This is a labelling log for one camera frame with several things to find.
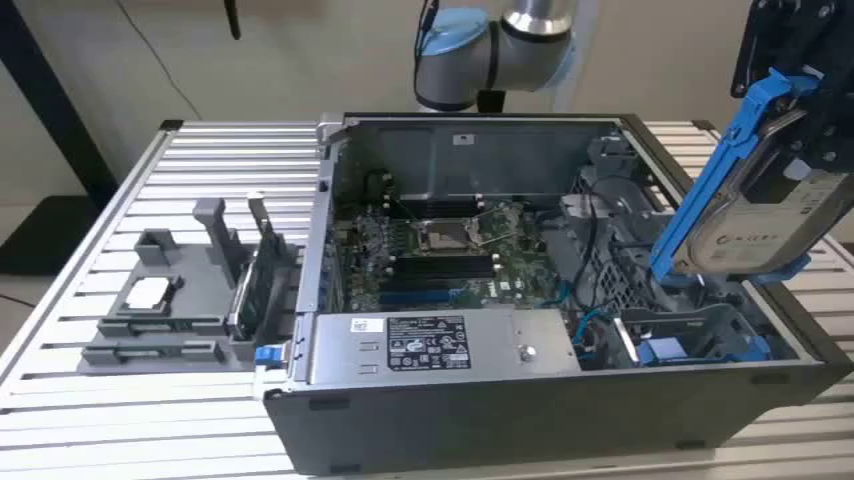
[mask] aluminum table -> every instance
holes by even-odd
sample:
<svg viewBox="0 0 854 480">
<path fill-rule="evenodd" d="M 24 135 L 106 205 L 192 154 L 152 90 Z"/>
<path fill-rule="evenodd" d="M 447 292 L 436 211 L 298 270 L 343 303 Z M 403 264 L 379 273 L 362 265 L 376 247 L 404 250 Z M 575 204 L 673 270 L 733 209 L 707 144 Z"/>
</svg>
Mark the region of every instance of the aluminum table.
<svg viewBox="0 0 854 480">
<path fill-rule="evenodd" d="M 717 132 L 691 122 L 647 125 L 697 176 Z M 191 216 L 198 197 L 227 199 L 227 223 L 254 241 L 246 194 L 263 191 L 276 229 L 306 241 L 315 146 L 314 123 L 188 122 L 158 133 L 0 357 L 0 478 L 304 478 L 252 399 L 252 373 L 87 377 L 75 368 L 136 263 L 139 232 L 166 227 L 179 243 L 207 241 Z M 854 258 L 830 237 L 811 256 L 787 286 L 854 355 Z M 809 405 L 769 412 L 714 451 L 378 478 L 854 478 L 854 376 Z"/>
</svg>

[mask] motherboard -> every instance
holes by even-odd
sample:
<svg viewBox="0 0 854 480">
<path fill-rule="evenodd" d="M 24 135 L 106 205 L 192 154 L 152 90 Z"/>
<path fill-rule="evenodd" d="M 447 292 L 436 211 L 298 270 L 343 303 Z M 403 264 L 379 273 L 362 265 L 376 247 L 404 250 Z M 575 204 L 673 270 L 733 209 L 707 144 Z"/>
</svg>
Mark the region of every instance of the motherboard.
<svg viewBox="0 0 854 480">
<path fill-rule="evenodd" d="M 561 303 L 561 278 L 523 202 L 387 200 L 335 224 L 347 311 Z"/>
</svg>

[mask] blue latch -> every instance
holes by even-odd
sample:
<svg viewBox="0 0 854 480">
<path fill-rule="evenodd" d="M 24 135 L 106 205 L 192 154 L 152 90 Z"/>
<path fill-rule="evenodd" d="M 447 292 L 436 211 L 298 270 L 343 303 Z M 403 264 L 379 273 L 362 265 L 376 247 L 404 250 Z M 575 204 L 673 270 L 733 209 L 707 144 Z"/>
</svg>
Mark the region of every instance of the blue latch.
<svg viewBox="0 0 854 480">
<path fill-rule="evenodd" d="M 658 365 L 674 360 L 685 360 L 689 355 L 675 337 L 650 338 L 638 345 L 638 357 L 642 365 Z"/>
<path fill-rule="evenodd" d="M 765 362 L 771 359 L 771 347 L 765 338 L 754 335 L 747 340 L 747 350 L 733 355 L 739 362 Z"/>
<path fill-rule="evenodd" d="M 284 364 L 284 345 L 264 345 L 255 349 L 255 365 L 282 368 Z"/>
<path fill-rule="evenodd" d="M 655 280 L 662 284 L 682 285 L 690 279 L 673 271 L 674 255 L 689 233 L 695 227 L 706 205 L 726 180 L 733 166 L 739 159 L 747 158 L 759 142 L 757 129 L 771 101 L 779 96 L 793 93 L 805 95 L 814 91 L 818 79 L 810 76 L 787 77 L 771 69 L 769 76 L 759 80 L 747 91 L 738 114 L 721 143 L 715 148 L 703 172 L 689 191 L 682 205 L 677 210 L 665 231 L 653 247 L 650 263 Z M 806 259 L 795 260 L 781 272 L 766 272 L 770 275 L 758 276 L 757 281 L 778 281 L 779 278 L 790 278 L 809 262 Z"/>
</svg>

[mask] cable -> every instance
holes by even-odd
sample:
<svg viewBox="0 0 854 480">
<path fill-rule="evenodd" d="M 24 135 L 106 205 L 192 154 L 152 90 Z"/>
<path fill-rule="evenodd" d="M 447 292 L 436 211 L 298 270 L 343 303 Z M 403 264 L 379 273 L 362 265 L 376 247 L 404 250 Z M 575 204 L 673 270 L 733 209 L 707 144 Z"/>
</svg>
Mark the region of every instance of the cable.
<svg viewBox="0 0 854 480">
<path fill-rule="evenodd" d="M 134 18 L 131 17 L 131 14 L 128 13 L 127 8 L 124 8 L 124 4 L 122 3 L 122 0 L 114 0 L 114 2 L 116 3 L 116 6 L 119 7 L 119 10 L 122 10 L 122 15 L 124 15 L 124 18 L 127 19 L 128 24 L 131 25 L 131 28 L 134 28 L 134 30 L 136 31 L 136 34 L 139 35 L 140 40 L 143 41 L 143 43 L 148 47 L 148 50 L 151 51 L 152 55 L 155 56 L 155 60 L 158 60 L 158 63 L 160 64 L 160 69 L 163 70 L 163 73 L 166 74 L 166 78 L 170 81 L 170 85 L 172 85 L 172 89 L 180 95 L 180 97 L 184 99 L 184 102 L 187 102 L 187 106 L 192 110 L 192 113 L 196 115 L 196 119 L 202 120 L 202 114 L 199 113 L 199 109 L 192 104 L 192 102 L 190 101 L 190 98 L 187 98 L 187 95 L 184 95 L 184 92 L 182 91 L 182 89 L 179 88 L 178 84 L 175 83 L 175 79 L 172 78 L 172 74 L 170 73 L 170 69 L 166 67 L 166 63 L 163 62 L 163 59 L 160 58 L 160 55 L 158 54 L 158 50 L 155 50 L 155 47 L 151 44 L 151 42 L 148 41 L 148 38 L 146 38 L 146 35 L 143 34 L 143 31 L 136 26 L 136 22 L 134 21 Z"/>
<path fill-rule="evenodd" d="M 422 65 L 422 54 L 427 43 L 427 33 L 432 29 L 432 23 L 439 12 L 439 0 L 424 0 L 418 16 L 418 30 L 415 32 L 415 45 L 412 47 L 412 92 L 418 96 L 418 71 Z"/>
<path fill-rule="evenodd" d="M 0 298 L 5 298 L 9 302 L 20 303 L 26 307 L 36 308 L 35 303 L 30 303 L 27 300 L 22 300 L 20 298 L 15 298 L 4 293 L 0 293 Z"/>
<path fill-rule="evenodd" d="M 566 280 L 561 280 L 561 292 L 558 294 L 558 298 L 554 300 L 546 300 L 543 303 L 541 303 L 541 308 L 549 307 L 551 305 L 561 305 L 570 296 L 570 288 L 573 288 L 570 282 L 567 282 Z"/>
<path fill-rule="evenodd" d="M 582 338 L 585 336 L 585 328 L 587 328 L 587 322 L 593 317 L 602 315 L 599 310 L 591 310 L 585 314 L 582 319 L 578 321 L 578 330 L 575 330 L 575 337 L 573 337 L 573 343 L 579 345 L 582 343 Z"/>
<path fill-rule="evenodd" d="M 594 184 L 590 186 L 590 188 L 587 189 L 589 192 L 593 192 L 593 189 L 597 185 L 597 182 L 594 182 Z M 597 218 L 597 208 L 593 204 L 593 195 L 587 195 L 587 204 L 590 206 L 590 221 L 589 221 L 589 226 L 587 226 L 587 244 L 585 246 L 585 251 L 582 253 L 582 265 L 581 267 L 578 267 L 578 271 L 575 272 L 575 277 L 573 278 L 573 285 L 575 285 L 578 287 L 579 282 L 582 280 L 582 276 L 585 275 L 585 271 L 587 270 L 587 265 L 590 265 L 590 259 L 593 257 L 593 249 L 595 247 L 595 243 L 597 243 L 597 235 L 598 235 L 598 230 L 599 230 L 599 219 Z M 578 304 L 579 308 L 582 308 L 583 310 L 590 310 L 593 307 L 590 305 L 587 305 L 585 302 L 582 302 L 582 299 L 578 295 L 578 288 L 573 289 L 573 299 L 575 300 L 575 303 Z"/>
</svg>

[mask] black cable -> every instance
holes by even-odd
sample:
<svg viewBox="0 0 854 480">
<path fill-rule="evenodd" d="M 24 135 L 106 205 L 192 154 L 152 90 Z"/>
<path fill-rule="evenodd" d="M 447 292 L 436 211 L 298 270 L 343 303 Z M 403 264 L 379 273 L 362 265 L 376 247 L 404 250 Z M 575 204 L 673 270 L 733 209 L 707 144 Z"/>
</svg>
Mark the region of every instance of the black cable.
<svg viewBox="0 0 854 480">
<path fill-rule="evenodd" d="M 148 41 L 148 38 L 146 37 L 146 35 L 143 34 L 143 31 L 136 26 L 136 22 L 134 21 L 134 18 L 131 17 L 131 14 L 128 13 L 127 8 L 124 8 L 124 4 L 122 3 L 122 0 L 114 0 L 114 2 L 116 3 L 116 6 L 119 7 L 119 10 L 122 10 L 122 15 L 124 15 L 124 18 L 127 19 L 128 24 L 131 25 L 131 28 L 134 28 L 134 30 L 136 31 L 136 34 L 139 35 L 139 38 L 143 40 L 143 43 L 148 47 L 148 50 L 151 51 L 151 54 L 155 56 L 155 60 L 158 60 L 158 63 L 160 64 L 160 69 L 163 70 L 163 73 L 166 74 L 166 78 L 170 81 L 170 85 L 172 85 L 172 89 L 180 95 L 180 97 L 184 99 L 184 102 L 187 102 L 187 106 L 192 110 L 192 113 L 196 115 L 196 119 L 202 120 L 202 114 L 199 113 L 199 109 L 192 104 L 192 102 L 190 101 L 190 98 L 187 98 L 187 95 L 184 95 L 184 92 L 182 91 L 180 87 L 175 83 L 175 79 L 172 78 L 172 74 L 170 73 L 170 69 L 166 67 L 166 63 L 163 62 L 163 59 L 160 58 L 160 55 L 158 54 L 158 50 L 155 50 L 155 47 L 151 44 L 151 42 Z"/>
<path fill-rule="evenodd" d="M 226 0 L 226 17 L 231 38 L 240 40 L 240 16 L 238 15 L 238 0 Z"/>
<path fill-rule="evenodd" d="M 20 303 L 26 307 L 36 308 L 35 303 L 30 303 L 27 300 L 22 300 L 20 298 L 15 298 L 4 293 L 0 293 L 0 298 L 5 298 L 9 302 Z"/>
<path fill-rule="evenodd" d="M 593 257 L 593 250 L 595 247 L 597 235 L 599 230 L 599 219 L 597 218 L 597 208 L 593 204 L 593 194 L 591 194 L 591 192 L 594 191 L 593 189 L 597 186 L 597 183 L 598 183 L 598 180 L 597 182 L 594 182 L 590 188 L 586 189 L 586 192 L 582 193 L 582 195 L 587 194 L 587 204 L 590 206 L 590 221 L 587 226 L 587 232 L 589 232 L 587 243 L 586 243 L 585 251 L 582 254 L 582 265 L 581 267 L 578 267 L 578 270 L 575 272 L 575 277 L 573 277 L 573 299 L 575 300 L 575 304 L 578 305 L 578 307 L 586 311 L 590 311 L 593 307 L 587 305 L 585 302 L 582 302 L 581 296 L 578 295 L 578 291 L 579 291 L 578 285 L 581 285 L 582 276 L 585 275 L 585 271 L 587 270 L 587 265 L 590 265 L 590 259 Z M 594 285 L 594 291 L 593 291 L 594 297 L 595 297 L 595 294 L 597 294 L 597 290 Z"/>
<path fill-rule="evenodd" d="M 432 23 L 439 12 L 439 0 L 424 0 L 422 3 L 422 11 L 418 16 L 418 31 L 415 32 L 415 45 L 412 48 L 412 92 L 418 96 L 418 70 L 422 65 L 422 54 L 427 43 L 427 33 L 432 29 Z"/>
</svg>

